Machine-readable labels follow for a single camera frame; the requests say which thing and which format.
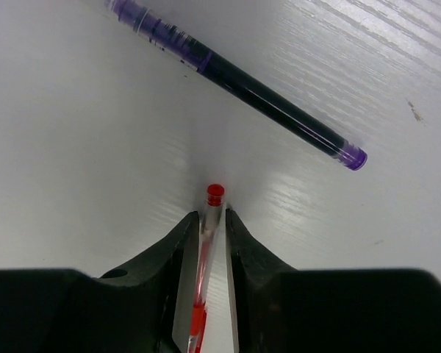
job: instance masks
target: white table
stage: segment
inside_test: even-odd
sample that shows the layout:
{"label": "white table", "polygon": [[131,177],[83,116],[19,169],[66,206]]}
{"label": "white table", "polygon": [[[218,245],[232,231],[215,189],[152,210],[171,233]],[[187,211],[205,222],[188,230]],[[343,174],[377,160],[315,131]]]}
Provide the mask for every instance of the white table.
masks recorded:
{"label": "white table", "polygon": [[[221,182],[296,268],[441,279],[441,0],[151,2],[367,165],[346,170],[79,0],[1,0],[0,268],[100,276]],[[232,350],[225,264],[221,238],[204,352]]]}

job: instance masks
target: purple pen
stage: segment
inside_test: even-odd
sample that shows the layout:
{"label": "purple pen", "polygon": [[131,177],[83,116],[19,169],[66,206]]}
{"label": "purple pen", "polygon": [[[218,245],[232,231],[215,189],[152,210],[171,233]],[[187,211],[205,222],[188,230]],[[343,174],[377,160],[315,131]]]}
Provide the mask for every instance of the purple pen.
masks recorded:
{"label": "purple pen", "polygon": [[135,0],[82,0],[131,27],[181,63],[229,91],[344,166],[357,171],[368,159],[359,147],[296,107],[213,50]]}

